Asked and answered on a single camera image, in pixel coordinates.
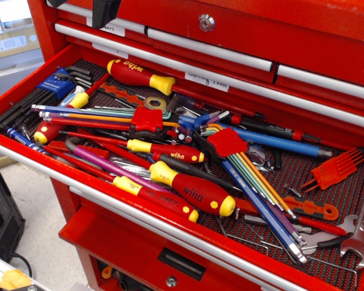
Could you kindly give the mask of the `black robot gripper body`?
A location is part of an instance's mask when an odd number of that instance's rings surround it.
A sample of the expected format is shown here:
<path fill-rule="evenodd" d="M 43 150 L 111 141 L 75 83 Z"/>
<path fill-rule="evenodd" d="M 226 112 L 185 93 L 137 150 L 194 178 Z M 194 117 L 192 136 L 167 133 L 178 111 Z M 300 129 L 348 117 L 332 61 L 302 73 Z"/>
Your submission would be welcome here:
<path fill-rule="evenodd" d="M 92 27 L 103 28 L 110 21 L 113 21 L 117 14 L 121 0 L 93 0 Z"/>

